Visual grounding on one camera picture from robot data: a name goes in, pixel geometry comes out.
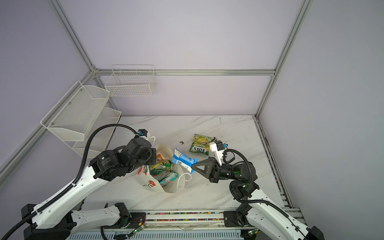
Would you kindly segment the orange snack packet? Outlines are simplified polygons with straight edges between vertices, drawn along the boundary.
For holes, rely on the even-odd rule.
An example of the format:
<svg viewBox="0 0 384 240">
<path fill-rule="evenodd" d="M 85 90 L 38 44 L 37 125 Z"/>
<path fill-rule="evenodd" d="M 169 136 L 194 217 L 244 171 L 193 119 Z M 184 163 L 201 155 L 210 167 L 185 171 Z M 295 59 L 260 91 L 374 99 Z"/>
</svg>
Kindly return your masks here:
<svg viewBox="0 0 384 240">
<path fill-rule="evenodd" d="M 167 163 L 168 161 L 162 154 L 157 154 L 156 164 Z"/>
</svg>

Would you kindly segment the blue snack packet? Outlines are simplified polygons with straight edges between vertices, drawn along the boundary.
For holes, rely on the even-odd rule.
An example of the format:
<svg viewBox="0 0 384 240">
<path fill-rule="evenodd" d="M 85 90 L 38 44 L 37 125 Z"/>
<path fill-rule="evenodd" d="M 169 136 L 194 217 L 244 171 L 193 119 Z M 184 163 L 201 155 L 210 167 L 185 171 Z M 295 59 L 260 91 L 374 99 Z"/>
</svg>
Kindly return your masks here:
<svg viewBox="0 0 384 240">
<path fill-rule="evenodd" d="M 190 174 L 195 172 L 192 169 L 192 165 L 196 164 L 197 161 L 198 160 L 196 158 L 189 158 L 188 156 L 180 152 L 178 149 L 175 149 L 173 159 L 171 160 L 173 164 L 185 168 Z"/>
</svg>

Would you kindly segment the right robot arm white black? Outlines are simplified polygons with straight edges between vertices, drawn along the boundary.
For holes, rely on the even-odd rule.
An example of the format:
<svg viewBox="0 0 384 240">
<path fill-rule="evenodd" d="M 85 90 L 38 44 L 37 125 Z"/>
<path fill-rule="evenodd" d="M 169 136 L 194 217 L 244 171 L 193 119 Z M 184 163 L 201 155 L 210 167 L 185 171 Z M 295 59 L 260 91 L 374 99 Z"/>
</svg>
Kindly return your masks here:
<svg viewBox="0 0 384 240">
<path fill-rule="evenodd" d="M 323 240 L 322 231 L 308 227 L 275 204 L 256 184 L 255 167 L 247 159 L 235 164 L 221 163 L 213 158 L 192 165 L 192 170 L 211 183 L 230 180 L 239 225 L 253 226 L 273 240 Z"/>
</svg>

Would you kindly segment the white floral paper bag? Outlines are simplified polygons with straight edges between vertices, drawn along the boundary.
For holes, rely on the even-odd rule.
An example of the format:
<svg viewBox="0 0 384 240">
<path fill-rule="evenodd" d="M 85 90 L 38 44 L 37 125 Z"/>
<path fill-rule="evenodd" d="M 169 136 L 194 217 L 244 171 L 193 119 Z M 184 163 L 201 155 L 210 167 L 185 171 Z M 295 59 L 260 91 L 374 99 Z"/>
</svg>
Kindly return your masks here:
<svg viewBox="0 0 384 240">
<path fill-rule="evenodd" d="M 164 157 L 166 157 L 169 160 L 168 162 L 171 162 L 171 160 L 173 159 L 174 153 L 172 152 L 169 146 L 165 144 L 160 144 L 155 146 L 155 148 L 156 148 L 156 154 L 162 154 Z M 186 172 L 185 168 L 172 163 L 172 167 L 170 171 L 178 173 L 179 177 L 175 179 L 173 182 L 169 183 L 168 185 L 162 187 L 159 183 L 159 180 L 164 178 L 167 175 L 167 173 L 170 171 L 163 172 L 162 174 L 159 174 L 156 176 L 151 176 L 149 167 L 150 166 L 140 167 L 135 175 L 135 179 L 140 186 L 142 186 L 145 190 L 150 192 L 175 194 L 181 191 L 186 186 L 186 183 L 192 179 L 191 174 L 189 172 Z"/>
</svg>

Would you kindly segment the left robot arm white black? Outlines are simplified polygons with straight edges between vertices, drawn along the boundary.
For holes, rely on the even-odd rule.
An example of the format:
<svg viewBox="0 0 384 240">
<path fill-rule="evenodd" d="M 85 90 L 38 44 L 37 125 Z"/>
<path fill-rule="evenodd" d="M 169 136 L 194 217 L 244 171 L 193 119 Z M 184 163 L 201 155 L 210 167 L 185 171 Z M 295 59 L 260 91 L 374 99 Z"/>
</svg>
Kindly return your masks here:
<svg viewBox="0 0 384 240">
<path fill-rule="evenodd" d="M 131 214 L 124 203 L 81 211 L 75 207 L 88 195 L 107 183 L 131 173 L 141 166 L 154 165 L 156 149 L 140 137 L 126 146 L 100 153 L 90 161 L 77 183 L 50 206 L 38 212 L 24 230 L 26 240 L 67 240 L 72 235 L 97 227 L 126 228 L 131 225 Z"/>
</svg>

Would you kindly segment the teal snack packet top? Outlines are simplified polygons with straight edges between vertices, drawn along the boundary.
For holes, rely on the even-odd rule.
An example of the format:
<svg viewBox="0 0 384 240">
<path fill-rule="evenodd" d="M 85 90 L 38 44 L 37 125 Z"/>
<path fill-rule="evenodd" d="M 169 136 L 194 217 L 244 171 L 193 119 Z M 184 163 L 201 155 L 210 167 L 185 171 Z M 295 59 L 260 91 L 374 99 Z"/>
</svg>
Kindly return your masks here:
<svg viewBox="0 0 384 240">
<path fill-rule="evenodd" d="M 162 187 L 168 185 L 169 183 L 173 182 L 175 179 L 179 177 L 178 173 L 170 171 L 167 173 L 167 175 L 159 180 L 159 183 Z"/>
</svg>

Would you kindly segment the green snack packet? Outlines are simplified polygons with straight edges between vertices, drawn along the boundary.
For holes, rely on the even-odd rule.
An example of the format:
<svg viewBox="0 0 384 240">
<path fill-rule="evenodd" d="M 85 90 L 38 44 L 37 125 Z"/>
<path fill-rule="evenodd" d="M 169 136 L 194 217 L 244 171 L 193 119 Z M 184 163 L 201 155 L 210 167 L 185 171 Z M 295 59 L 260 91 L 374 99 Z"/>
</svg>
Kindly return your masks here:
<svg viewBox="0 0 384 240">
<path fill-rule="evenodd" d="M 170 171 L 171 167 L 172 167 L 171 162 L 161 162 L 154 166 L 150 166 L 149 170 L 150 170 L 151 176 L 156 176 L 156 175 L 162 174 L 163 172 Z"/>
</svg>

